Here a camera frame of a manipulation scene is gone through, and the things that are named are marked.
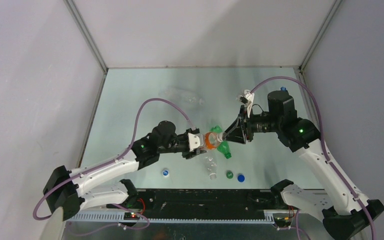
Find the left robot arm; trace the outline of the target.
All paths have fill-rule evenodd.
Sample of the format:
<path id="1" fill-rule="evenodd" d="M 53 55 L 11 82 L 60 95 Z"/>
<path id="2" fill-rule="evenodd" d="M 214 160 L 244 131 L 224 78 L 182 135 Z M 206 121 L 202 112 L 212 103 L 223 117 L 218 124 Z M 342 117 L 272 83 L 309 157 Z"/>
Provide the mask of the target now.
<path id="1" fill-rule="evenodd" d="M 133 183 L 121 179 L 114 185 L 104 183 L 156 163 L 161 154 L 180 153 L 191 159 L 204 152 L 204 135 L 198 128 L 176 134 L 170 121 L 162 121 L 146 136 L 135 140 L 123 153 L 90 167 L 68 170 L 61 165 L 53 170 L 43 189 L 50 212 L 63 210 L 63 221 L 79 211 L 109 204 L 133 208 L 138 194 Z"/>

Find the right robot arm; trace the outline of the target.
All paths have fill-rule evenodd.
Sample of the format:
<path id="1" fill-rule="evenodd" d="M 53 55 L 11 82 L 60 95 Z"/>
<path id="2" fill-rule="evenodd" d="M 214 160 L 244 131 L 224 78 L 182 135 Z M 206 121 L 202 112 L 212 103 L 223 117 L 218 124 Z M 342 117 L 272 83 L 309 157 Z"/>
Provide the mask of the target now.
<path id="1" fill-rule="evenodd" d="M 268 110 L 253 113 L 254 93 L 239 96 L 236 120 L 223 133 L 228 142 L 245 144 L 256 133 L 276 133 L 279 141 L 309 167 L 326 196 L 301 189 L 284 179 L 271 187 L 271 204 L 277 209 L 296 207 L 319 220 L 335 240 L 349 240 L 368 227 L 383 211 L 378 199 L 369 199 L 350 180 L 328 151 L 320 131 L 308 119 L 298 117 L 294 99 L 286 90 L 267 96 Z"/>

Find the orange label bottle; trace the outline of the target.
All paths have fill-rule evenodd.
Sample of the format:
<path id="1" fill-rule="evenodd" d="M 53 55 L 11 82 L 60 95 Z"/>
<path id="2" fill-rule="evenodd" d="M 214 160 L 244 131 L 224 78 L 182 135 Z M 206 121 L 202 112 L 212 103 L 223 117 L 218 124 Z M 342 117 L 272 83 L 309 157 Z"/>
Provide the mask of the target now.
<path id="1" fill-rule="evenodd" d="M 216 132 L 207 132 L 205 135 L 204 135 L 204 148 L 206 150 L 214 150 L 216 149 L 220 143 L 222 143 L 223 141 L 221 139 L 218 138 L 218 133 Z"/>

